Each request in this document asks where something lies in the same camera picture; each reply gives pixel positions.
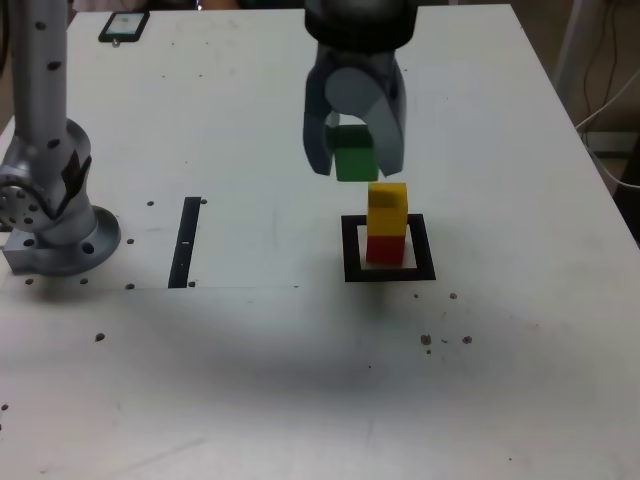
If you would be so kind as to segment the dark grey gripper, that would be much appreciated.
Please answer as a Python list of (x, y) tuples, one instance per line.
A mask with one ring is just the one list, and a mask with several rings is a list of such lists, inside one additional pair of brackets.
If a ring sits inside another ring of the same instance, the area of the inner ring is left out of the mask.
[[(334, 65), (342, 68), (333, 72)], [(318, 45), (306, 81), (303, 120), (304, 150), (316, 174), (331, 173), (331, 130), (338, 143), (341, 115), (356, 117), (367, 127), (374, 160), (385, 177), (403, 170), (406, 91), (394, 51), (363, 53)]]

